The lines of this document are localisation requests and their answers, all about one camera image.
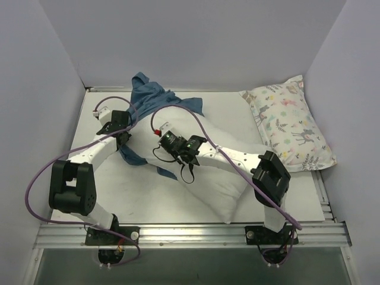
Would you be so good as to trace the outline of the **blue letter-print pillowcase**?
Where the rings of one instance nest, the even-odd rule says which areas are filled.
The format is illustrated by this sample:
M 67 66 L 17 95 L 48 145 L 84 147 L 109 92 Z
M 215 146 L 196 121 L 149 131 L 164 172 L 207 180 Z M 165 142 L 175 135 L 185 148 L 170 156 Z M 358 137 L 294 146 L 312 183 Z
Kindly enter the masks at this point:
M 134 106 L 127 109 L 129 113 L 130 125 L 135 124 L 138 117 L 138 126 L 142 123 L 140 121 L 153 113 L 161 106 L 179 105 L 186 107 L 194 113 L 204 116 L 202 112 L 203 102 L 202 98 L 191 97 L 189 99 L 180 99 L 176 94 L 170 90 L 165 90 L 159 83 L 150 81 L 142 72 L 138 72 L 131 79 L 132 92 L 130 102 Z M 132 166 L 143 166 L 148 164 L 146 159 L 140 157 L 132 151 L 127 145 L 122 146 L 119 150 L 122 158 Z M 176 176 L 160 167 L 156 167 L 157 173 L 161 176 L 177 180 Z

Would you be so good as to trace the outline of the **white pillow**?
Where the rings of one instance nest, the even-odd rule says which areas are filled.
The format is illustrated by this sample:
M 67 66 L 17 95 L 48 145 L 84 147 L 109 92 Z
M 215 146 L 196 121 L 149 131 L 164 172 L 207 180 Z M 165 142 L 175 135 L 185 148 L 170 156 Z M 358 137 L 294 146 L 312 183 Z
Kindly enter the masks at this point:
M 158 175 L 178 181 L 193 196 L 207 205 L 225 223 L 230 223 L 236 211 L 237 201 L 247 187 L 247 182 L 237 173 L 230 173 L 215 167 L 196 166 L 194 172 L 181 170 L 172 157 L 158 148 L 158 136 L 152 127 L 160 127 L 168 122 L 176 135 L 188 139 L 192 135 L 208 134 L 213 143 L 237 151 L 261 154 L 268 147 L 258 140 L 243 142 L 232 134 L 221 130 L 202 115 L 191 115 L 179 107 L 166 107 L 158 113 L 144 111 L 132 115 L 135 127 L 131 129 L 131 139 L 126 144 L 125 160 L 132 156 L 156 167 Z

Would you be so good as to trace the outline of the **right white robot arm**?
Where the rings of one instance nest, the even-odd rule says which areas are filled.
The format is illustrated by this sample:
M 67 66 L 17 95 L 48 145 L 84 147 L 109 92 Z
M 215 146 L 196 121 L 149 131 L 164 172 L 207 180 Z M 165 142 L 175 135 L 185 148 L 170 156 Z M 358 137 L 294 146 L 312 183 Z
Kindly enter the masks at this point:
M 208 137 L 193 135 L 190 139 L 166 131 L 159 146 L 176 162 L 194 166 L 214 167 L 240 175 L 255 192 L 255 198 L 264 206 L 263 235 L 271 243 L 284 236 L 284 225 L 299 223 L 285 210 L 285 200 L 291 180 L 290 173 L 277 155 L 271 151 L 251 154 L 213 143 Z

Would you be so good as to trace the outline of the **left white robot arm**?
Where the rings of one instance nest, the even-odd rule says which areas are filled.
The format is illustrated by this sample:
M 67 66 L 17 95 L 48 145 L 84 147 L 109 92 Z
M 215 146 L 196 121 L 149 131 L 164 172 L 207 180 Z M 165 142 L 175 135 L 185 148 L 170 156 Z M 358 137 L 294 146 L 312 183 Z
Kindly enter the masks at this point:
M 94 173 L 121 146 L 126 144 L 132 126 L 129 112 L 104 107 L 96 113 L 102 128 L 96 132 L 89 147 L 68 160 L 57 160 L 52 165 L 49 206 L 100 228 L 99 238 L 113 244 L 120 237 L 118 218 L 97 203 Z

